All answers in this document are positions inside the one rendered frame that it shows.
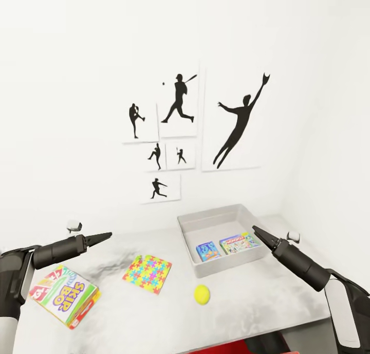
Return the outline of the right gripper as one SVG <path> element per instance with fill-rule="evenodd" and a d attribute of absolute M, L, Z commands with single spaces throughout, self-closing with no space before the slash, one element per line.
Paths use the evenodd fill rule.
<path fill-rule="evenodd" d="M 285 238 L 278 238 L 257 226 L 253 226 L 255 235 L 272 251 L 273 256 L 299 278 L 303 278 L 314 262 L 310 257 L 289 244 Z"/>

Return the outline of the jigsaw puzzle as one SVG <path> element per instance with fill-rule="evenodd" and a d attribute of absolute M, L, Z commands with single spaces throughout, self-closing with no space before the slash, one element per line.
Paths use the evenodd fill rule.
<path fill-rule="evenodd" d="M 150 254 L 145 256 L 145 261 L 138 255 L 122 281 L 158 295 L 171 266 L 172 263 Z"/>

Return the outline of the tennis ball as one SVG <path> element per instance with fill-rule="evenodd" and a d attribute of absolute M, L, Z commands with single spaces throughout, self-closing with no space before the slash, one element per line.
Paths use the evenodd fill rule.
<path fill-rule="evenodd" d="M 194 298 L 200 305 L 205 305 L 210 298 L 210 291 L 205 284 L 199 284 L 194 289 Z"/>

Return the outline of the board game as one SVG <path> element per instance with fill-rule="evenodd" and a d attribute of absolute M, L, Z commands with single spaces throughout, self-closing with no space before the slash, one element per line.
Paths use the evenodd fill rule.
<path fill-rule="evenodd" d="M 219 241 L 227 255 L 259 246 L 259 243 L 248 233 L 242 233 Z"/>
<path fill-rule="evenodd" d="M 203 243 L 196 247 L 196 250 L 202 260 L 202 262 L 221 257 L 220 252 L 213 243 L 213 241 Z"/>
<path fill-rule="evenodd" d="M 70 330 L 74 330 L 101 296 L 98 288 L 63 265 L 28 293 Z"/>

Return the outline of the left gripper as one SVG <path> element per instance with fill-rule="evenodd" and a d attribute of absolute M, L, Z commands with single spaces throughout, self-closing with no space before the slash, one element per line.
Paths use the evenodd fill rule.
<path fill-rule="evenodd" d="M 78 257 L 87 252 L 88 246 L 99 243 L 100 241 L 103 241 L 112 235 L 112 232 L 90 236 L 84 236 L 83 234 L 80 234 L 75 237 L 66 238 L 64 240 L 52 243 L 51 251 L 53 263 L 57 264 Z"/>

